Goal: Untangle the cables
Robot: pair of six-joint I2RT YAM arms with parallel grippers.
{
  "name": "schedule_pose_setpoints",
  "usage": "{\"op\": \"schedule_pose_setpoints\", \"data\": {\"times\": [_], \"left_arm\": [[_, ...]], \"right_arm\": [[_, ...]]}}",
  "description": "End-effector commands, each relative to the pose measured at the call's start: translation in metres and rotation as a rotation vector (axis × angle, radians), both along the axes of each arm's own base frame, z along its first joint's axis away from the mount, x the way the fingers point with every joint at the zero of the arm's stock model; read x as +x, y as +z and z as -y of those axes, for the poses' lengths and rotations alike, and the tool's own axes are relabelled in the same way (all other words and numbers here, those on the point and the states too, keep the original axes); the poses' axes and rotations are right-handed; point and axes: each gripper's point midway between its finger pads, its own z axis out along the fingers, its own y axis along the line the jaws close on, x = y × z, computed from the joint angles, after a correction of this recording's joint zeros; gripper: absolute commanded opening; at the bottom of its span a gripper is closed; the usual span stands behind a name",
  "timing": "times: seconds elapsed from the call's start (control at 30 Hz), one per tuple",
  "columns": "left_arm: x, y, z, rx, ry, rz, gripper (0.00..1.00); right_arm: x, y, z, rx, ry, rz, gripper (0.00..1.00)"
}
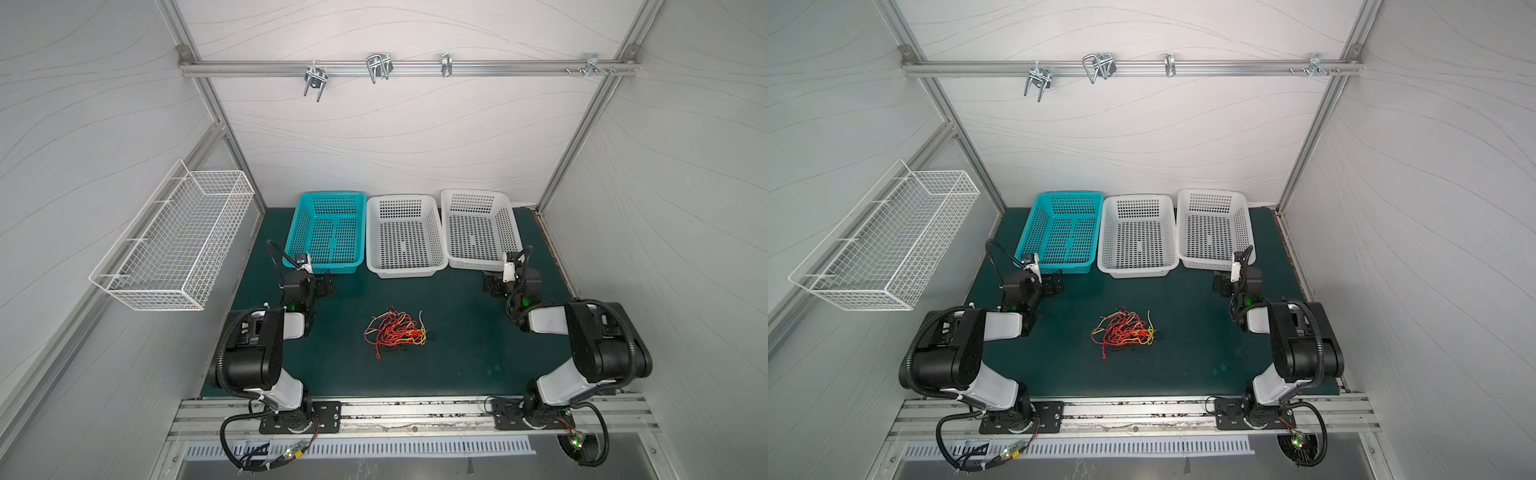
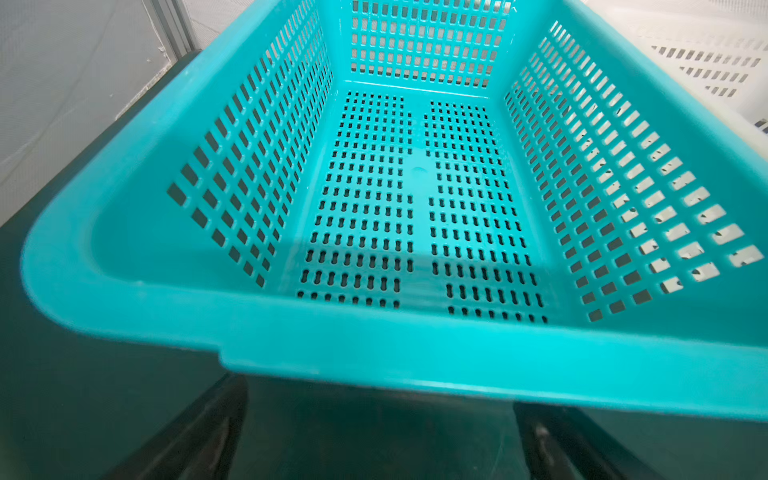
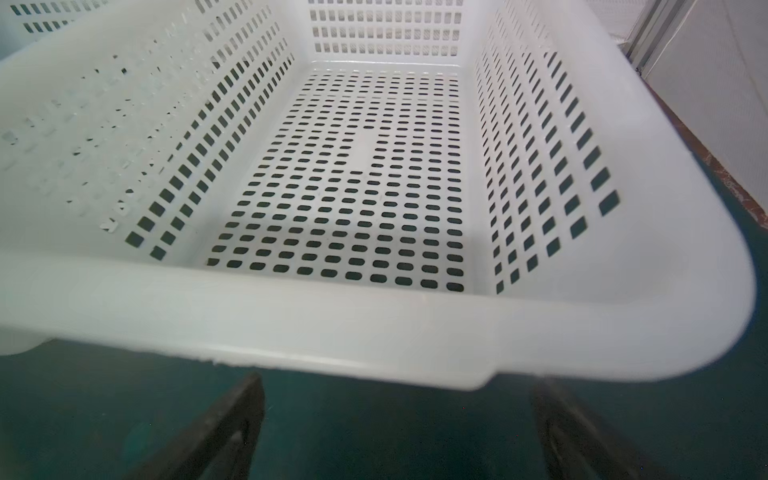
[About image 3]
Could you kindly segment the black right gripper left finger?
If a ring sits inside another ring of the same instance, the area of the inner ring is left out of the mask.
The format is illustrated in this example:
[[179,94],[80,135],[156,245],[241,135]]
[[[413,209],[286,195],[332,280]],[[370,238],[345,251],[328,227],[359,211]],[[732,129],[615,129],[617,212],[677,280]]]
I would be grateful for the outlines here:
[[247,479],[264,417],[263,382],[253,373],[127,477]]

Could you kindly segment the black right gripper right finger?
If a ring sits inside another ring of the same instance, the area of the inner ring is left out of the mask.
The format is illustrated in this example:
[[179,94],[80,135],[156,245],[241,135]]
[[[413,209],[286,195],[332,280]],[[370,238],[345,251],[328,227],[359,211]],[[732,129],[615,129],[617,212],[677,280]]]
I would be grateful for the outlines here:
[[673,479],[560,383],[539,379],[530,402],[550,479]]

